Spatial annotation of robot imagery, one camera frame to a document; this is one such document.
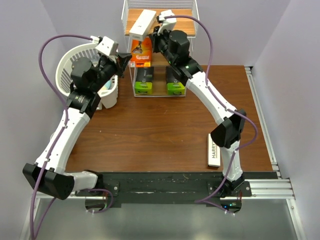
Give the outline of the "orange Gillette razor pack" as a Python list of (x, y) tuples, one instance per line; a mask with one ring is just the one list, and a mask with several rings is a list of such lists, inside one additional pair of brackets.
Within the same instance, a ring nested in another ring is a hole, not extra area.
[(130, 51), (132, 53), (131, 68), (151, 67), (153, 48), (149, 37), (146, 37), (144, 41), (132, 40)]

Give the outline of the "grey Harry's box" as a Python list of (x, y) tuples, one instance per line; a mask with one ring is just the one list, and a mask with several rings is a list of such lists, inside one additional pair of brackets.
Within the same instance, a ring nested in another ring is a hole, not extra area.
[(156, 19), (156, 11), (144, 9), (129, 31), (133, 40), (143, 42)]

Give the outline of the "green black razor box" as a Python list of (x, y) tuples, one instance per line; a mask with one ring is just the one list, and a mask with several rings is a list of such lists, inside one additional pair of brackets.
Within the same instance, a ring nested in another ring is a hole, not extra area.
[(134, 92), (137, 95), (153, 94), (154, 67), (138, 67), (134, 82)]
[(184, 96), (186, 89), (182, 83), (177, 80), (171, 67), (167, 66), (165, 68), (165, 79), (166, 79), (166, 92), (169, 96)]

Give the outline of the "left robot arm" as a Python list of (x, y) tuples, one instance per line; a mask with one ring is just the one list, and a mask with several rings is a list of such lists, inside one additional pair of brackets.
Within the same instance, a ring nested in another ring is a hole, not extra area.
[(22, 169), (24, 177), (36, 192), (60, 200), (65, 200), (74, 191), (86, 189), (92, 196), (103, 192), (104, 184), (98, 173), (66, 173), (65, 169), (80, 133), (101, 101), (99, 90), (112, 77), (123, 77), (131, 58), (130, 53), (117, 52), (114, 56), (100, 53), (97, 64), (87, 57), (80, 57), (71, 63), (66, 111), (42, 154), (35, 163), (26, 163)]

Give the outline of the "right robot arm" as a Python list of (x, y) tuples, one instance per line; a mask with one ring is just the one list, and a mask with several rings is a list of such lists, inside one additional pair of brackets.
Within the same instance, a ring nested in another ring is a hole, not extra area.
[(217, 126), (210, 137), (219, 146), (223, 160), (222, 189), (227, 196), (235, 196), (245, 181), (237, 148), (246, 112), (237, 110), (208, 80), (203, 68), (190, 56), (190, 41), (184, 31), (161, 31), (156, 26), (149, 37), (152, 50), (163, 55), (174, 78), (194, 93), (214, 118)]

